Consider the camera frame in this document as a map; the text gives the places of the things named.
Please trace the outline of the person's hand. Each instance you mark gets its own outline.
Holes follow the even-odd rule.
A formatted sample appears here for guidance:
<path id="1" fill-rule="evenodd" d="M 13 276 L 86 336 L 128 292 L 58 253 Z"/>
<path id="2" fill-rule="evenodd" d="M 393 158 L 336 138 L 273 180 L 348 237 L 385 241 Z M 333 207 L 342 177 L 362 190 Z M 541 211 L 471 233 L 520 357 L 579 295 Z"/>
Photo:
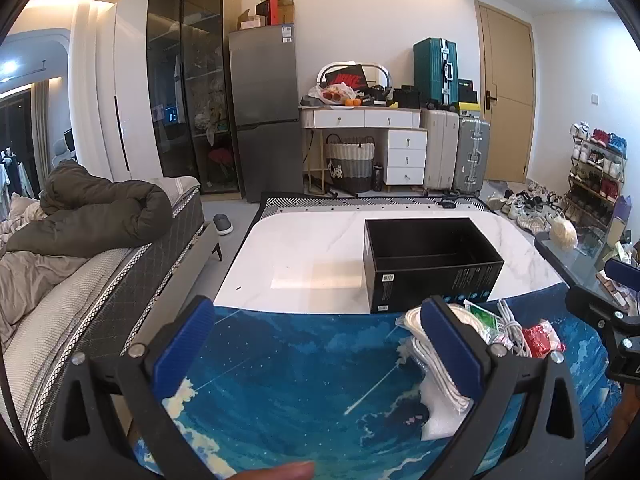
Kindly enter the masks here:
<path id="1" fill-rule="evenodd" d="M 311 480 L 314 478 L 316 464 L 295 462 L 273 468 L 246 470 L 235 474 L 229 480 Z"/>

